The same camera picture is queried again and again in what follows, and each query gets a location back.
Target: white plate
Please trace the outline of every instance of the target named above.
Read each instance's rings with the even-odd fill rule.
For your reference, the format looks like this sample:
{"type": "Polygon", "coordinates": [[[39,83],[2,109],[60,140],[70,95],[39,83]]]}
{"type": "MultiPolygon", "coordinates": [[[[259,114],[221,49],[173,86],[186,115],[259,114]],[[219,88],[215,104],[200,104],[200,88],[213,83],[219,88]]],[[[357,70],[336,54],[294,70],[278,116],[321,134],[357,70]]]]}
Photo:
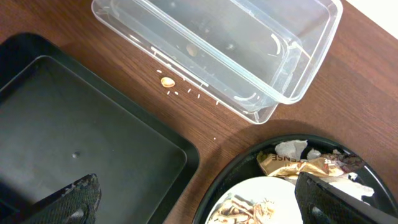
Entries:
{"type": "Polygon", "coordinates": [[[274,202],[275,214],[270,223],[303,223],[294,188],[292,183],[276,177],[255,177],[245,180],[229,189],[218,199],[207,216],[206,223],[225,200],[235,195],[251,203],[261,202],[264,199],[274,202]]]}

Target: brown wooden surface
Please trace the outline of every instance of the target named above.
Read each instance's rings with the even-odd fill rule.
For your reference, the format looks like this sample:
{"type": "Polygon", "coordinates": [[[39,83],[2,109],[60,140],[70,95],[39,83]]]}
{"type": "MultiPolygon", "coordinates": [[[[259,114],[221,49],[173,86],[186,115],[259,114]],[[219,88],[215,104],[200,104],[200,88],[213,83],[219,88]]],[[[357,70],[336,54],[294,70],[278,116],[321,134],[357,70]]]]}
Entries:
{"type": "Polygon", "coordinates": [[[344,2],[340,27],[304,99],[251,125],[98,22],[91,0],[2,0],[0,42],[34,32],[58,45],[198,148],[200,167],[167,223],[190,223],[218,172],[273,136],[318,134],[357,152],[398,198],[398,40],[344,2]],[[177,81],[166,95],[161,75],[177,81]]]}

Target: black tray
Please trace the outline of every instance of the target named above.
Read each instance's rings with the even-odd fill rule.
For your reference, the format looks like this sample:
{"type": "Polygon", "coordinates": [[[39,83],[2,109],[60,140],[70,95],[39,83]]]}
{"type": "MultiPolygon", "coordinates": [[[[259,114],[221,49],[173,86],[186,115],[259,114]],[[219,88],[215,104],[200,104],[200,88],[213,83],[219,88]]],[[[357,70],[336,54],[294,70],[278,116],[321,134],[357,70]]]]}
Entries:
{"type": "MultiPolygon", "coordinates": [[[[205,196],[199,204],[198,210],[193,219],[193,223],[205,223],[211,209],[218,199],[234,185],[252,177],[264,176],[259,167],[256,156],[260,151],[275,153],[275,146],[284,141],[308,140],[306,151],[310,147],[318,149],[322,153],[332,153],[334,149],[354,154],[349,149],[337,142],[306,134],[293,134],[281,136],[265,141],[247,152],[233,159],[210,185],[205,196]]],[[[375,191],[372,197],[363,197],[363,200],[373,207],[386,212],[394,217],[398,217],[398,204],[391,192],[380,179],[380,177],[366,164],[365,168],[356,171],[358,174],[357,182],[372,187],[375,191]]]]}
{"type": "Polygon", "coordinates": [[[162,223],[198,164],[190,142],[42,37],[0,46],[3,215],[95,173],[96,223],[162,223]]]}

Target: empty plastic container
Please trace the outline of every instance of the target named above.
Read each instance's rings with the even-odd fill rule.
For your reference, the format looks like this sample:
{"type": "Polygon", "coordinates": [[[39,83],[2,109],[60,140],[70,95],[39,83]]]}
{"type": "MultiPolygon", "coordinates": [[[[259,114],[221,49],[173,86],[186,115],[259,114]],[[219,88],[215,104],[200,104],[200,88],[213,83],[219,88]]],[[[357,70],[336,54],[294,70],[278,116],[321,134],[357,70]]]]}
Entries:
{"type": "Polygon", "coordinates": [[[339,0],[94,0],[94,15],[236,114],[298,102],[335,35],[339,0]]]}

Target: gold wrapper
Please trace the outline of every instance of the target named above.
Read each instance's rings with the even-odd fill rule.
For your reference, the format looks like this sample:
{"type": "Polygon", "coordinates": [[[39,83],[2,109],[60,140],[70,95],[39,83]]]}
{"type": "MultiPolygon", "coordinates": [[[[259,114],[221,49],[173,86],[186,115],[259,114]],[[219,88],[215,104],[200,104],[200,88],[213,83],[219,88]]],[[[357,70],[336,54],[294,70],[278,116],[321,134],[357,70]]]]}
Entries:
{"type": "Polygon", "coordinates": [[[357,156],[334,154],[324,154],[310,161],[297,161],[260,152],[257,161],[264,173],[270,177],[298,176],[300,172],[308,172],[317,177],[338,177],[364,166],[364,162],[357,156]]]}

